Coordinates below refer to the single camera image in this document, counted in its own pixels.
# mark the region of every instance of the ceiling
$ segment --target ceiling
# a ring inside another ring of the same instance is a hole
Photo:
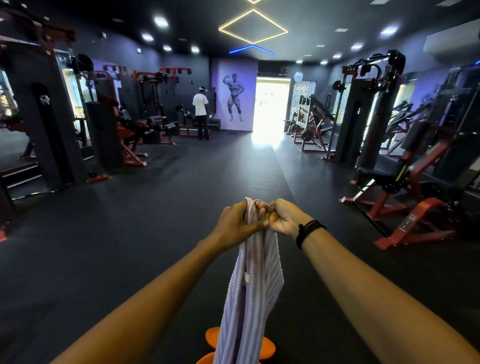
[[[168,44],[176,53],[190,53],[191,45],[197,45],[201,54],[211,57],[225,57],[230,50],[249,45],[219,32],[219,27],[256,9],[288,33],[257,44],[275,56],[257,49],[236,56],[314,62],[332,61],[338,52],[343,53],[343,58],[350,58],[350,47],[355,43],[364,44],[364,49],[386,44],[388,39],[382,39],[380,32],[391,25],[398,26],[397,33],[390,37],[394,38],[447,20],[461,24],[480,17],[478,0],[461,0],[450,7],[435,6],[441,1],[389,0],[385,5],[370,5],[372,0],[260,0],[253,5],[249,0],[82,0],[80,7],[74,1],[48,0],[58,6],[71,6],[72,12],[141,42],[141,34],[149,33],[154,37],[151,44],[159,50]],[[154,16],[164,17],[168,29],[160,30]],[[112,18],[124,23],[115,23]],[[338,28],[348,31],[339,33]],[[252,42],[283,32],[255,12],[226,30]]]

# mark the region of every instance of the lavender towel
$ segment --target lavender towel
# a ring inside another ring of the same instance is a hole
[[[248,202],[245,223],[258,221],[254,201]],[[257,364],[265,322],[283,286],[276,234],[256,232],[240,245],[228,285],[214,364]]]

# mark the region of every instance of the white t-shirt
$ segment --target white t-shirt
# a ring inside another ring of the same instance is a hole
[[[207,96],[204,94],[196,94],[193,97],[193,105],[195,105],[195,116],[206,115],[205,105],[208,104]]]

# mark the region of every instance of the hand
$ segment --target hand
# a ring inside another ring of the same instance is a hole
[[[305,225],[313,219],[300,210],[296,205],[283,199],[278,199],[270,204],[256,202],[260,211],[260,218],[268,220],[268,226],[272,231],[296,239],[299,233],[299,225]]]
[[[243,201],[232,207],[223,209],[217,225],[208,237],[221,252],[239,245],[247,240],[254,232],[268,227],[268,221],[265,218],[265,209],[263,209],[260,214],[263,219],[253,224],[245,225],[243,222],[243,214],[247,210],[247,205],[247,201]]]

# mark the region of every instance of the person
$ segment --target person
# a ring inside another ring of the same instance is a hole
[[[208,133],[208,119],[212,117],[210,106],[208,105],[207,96],[205,92],[207,89],[203,86],[199,87],[198,94],[193,97],[193,105],[195,106],[195,116],[198,124],[198,139],[210,139]]]
[[[230,90],[230,98],[228,99],[228,112],[230,113],[230,121],[233,121],[233,104],[235,104],[235,106],[237,107],[240,121],[243,121],[243,119],[241,118],[240,94],[245,91],[245,86],[242,85],[240,82],[237,82],[236,73],[232,75],[232,81],[230,80],[230,77],[225,76],[223,78],[223,83],[226,84]]]
[[[305,226],[303,235],[309,231],[306,225],[312,217],[294,204],[281,199],[269,205],[256,204],[260,221],[251,225],[243,223],[245,201],[226,207],[210,235],[190,253],[96,324],[52,363],[142,362],[220,254],[266,228],[292,239],[297,238],[300,224]],[[350,253],[324,227],[310,232],[300,247],[381,363],[480,363],[480,354],[459,333]]]

